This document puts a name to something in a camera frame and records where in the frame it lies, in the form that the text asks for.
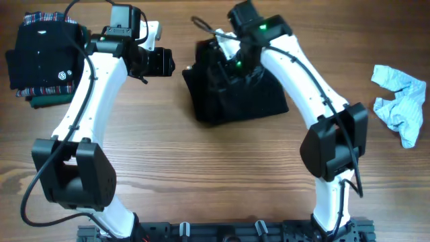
wood grain surface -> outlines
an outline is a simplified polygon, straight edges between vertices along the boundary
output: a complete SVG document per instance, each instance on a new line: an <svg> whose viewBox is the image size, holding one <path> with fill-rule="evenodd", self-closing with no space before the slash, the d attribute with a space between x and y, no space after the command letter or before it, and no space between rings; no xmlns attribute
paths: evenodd
<svg viewBox="0 0 430 242"><path fill-rule="evenodd" d="M141 221L208 223L309 219L314 178L299 147L303 120L288 98L287 114L206 128L195 121L181 71L194 61L194 44L210 36L195 28L199 15L230 30L234 1L133 3L163 25L157 46L171 48L177 70L170 78L128 78L115 100L104 151L118 175L117 193ZM397 133L372 112L376 97L394 95L370 81L375 64L430 79L428 1L256 1L261 15L281 14L327 83L351 103L370 110L366 154L360 159L364 198L350 197L352 216L375 220L378 241L430 241L430 118L428 102L417 145L404 149ZM0 5L0 51L14 47L26 11L63 11L66 4ZM110 6L82 3L71 17L93 32L109 24ZM50 228L25 225L22 194L35 174L36 138L49 138L68 106L33 110L9 89L0 58L0 241L74 241L78 218ZM71 213L49 204L40 185L29 217L48 221Z"/></svg>

light blue striped cloth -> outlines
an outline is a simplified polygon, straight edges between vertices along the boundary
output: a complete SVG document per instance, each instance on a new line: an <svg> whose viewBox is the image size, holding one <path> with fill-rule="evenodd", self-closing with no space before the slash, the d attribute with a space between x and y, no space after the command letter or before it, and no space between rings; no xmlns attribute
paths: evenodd
<svg viewBox="0 0 430 242"><path fill-rule="evenodd" d="M422 105L425 101L426 83L384 65L375 65L372 81L396 92L396 99L392 101L376 98L375 114L389 129L400 133L404 148L414 147L423 125Z"/></svg>

black cloth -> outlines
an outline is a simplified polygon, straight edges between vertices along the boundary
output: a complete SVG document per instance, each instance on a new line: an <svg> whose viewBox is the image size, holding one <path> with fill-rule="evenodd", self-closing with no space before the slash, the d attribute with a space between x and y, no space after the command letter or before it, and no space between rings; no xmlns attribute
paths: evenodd
<svg viewBox="0 0 430 242"><path fill-rule="evenodd" d="M15 50L6 52L11 89L54 87L74 81L83 71L83 56L71 45L62 30L83 47L78 24L36 22L20 26Z"/></svg>
<svg viewBox="0 0 430 242"><path fill-rule="evenodd" d="M258 67L247 77L227 75L217 67L219 50L209 42L198 44L196 64L182 72L197 120L217 125L288 112L284 90L268 70Z"/></svg>

black metal base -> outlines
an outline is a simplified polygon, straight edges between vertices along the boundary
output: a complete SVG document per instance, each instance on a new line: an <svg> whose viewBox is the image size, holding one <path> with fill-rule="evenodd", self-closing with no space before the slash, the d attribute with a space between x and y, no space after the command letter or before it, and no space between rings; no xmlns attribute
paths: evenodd
<svg viewBox="0 0 430 242"><path fill-rule="evenodd" d="M180 225L170 223L141 223L149 235L148 242L311 242L318 241L309 220L286 220L265 223L267 238L259 236L254 223L190 224L189 237L179 235ZM109 241L100 237L94 226L79 227L77 242ZM374 242L372 220L351 219L346 233L336 242Z"/></svg>

stack of folded clothes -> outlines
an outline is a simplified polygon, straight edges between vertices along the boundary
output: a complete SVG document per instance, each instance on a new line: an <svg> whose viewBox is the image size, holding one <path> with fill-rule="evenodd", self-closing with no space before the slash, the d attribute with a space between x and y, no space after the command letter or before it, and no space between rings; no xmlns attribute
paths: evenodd
<svg viewBox="0 0 430 242"><path fill-rule="evenodd" d="M81 80L84 58L65 36L84 47L87 28L62 13L26 13L14 50L6 52L10 88L33 108L67 104Z"/></svg>

